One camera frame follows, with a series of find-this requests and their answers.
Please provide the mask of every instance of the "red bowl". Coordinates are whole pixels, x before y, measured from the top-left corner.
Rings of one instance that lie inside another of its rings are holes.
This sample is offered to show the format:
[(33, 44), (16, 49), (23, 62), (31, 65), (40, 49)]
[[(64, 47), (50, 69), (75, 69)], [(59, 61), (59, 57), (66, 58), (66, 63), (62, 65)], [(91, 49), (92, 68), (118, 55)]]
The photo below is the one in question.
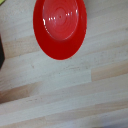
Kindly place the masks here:
[(49, 57), (70, 58), (79, 50), (86, 34), (83, 0), (37, 0), (33, 27), (38, 44)]

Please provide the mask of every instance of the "wood grain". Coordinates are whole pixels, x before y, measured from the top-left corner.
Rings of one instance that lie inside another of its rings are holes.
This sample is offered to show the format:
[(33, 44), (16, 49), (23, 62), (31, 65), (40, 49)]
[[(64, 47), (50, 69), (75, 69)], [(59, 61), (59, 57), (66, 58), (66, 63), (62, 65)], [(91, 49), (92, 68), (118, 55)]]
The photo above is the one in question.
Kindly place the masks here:
[(35, 2), (0, 6), (0, 128), (127, 127), (128, 0), (84, 0), (87, 34), (64, 61), (38, 46)]
[(128, 73), (128, 61), (92, 69), (92, 81), (120, 76)]

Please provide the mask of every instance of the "wooden table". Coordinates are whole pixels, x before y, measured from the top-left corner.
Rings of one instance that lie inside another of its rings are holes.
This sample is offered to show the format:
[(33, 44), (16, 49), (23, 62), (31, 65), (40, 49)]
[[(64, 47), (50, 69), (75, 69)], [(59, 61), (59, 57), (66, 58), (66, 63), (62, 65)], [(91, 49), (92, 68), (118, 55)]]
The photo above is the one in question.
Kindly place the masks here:
[(128, 0), (85, 0), (88, 28), (72, 58), (38, 46), (36, 0), (0, 6), (6, 60), (0, 71), (2, 128), (92, 128), (128, 122)]

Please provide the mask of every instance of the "dark object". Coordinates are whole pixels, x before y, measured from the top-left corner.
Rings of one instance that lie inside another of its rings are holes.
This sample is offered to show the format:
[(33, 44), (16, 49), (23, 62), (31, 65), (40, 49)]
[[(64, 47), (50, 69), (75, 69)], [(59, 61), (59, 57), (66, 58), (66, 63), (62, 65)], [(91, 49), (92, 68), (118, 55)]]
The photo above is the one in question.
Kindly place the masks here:
[(3, 51), (2, 42), (1, 42), (1, 38), (0, 38), (0, 69), (2, 67), (4, 60), (5, 60), (4, 51)]

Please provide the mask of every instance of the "light wood surface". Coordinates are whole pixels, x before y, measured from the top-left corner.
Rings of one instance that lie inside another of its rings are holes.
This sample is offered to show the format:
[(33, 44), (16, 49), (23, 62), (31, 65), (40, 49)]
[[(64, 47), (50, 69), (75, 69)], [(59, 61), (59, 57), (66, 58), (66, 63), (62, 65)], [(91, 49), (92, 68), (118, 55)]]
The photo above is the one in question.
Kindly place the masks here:
[(128, 127), (128, 0), (84, 0), (86, 38), (64, 61), (37, 44), (35, 2), (0, 6), (0, 128)]

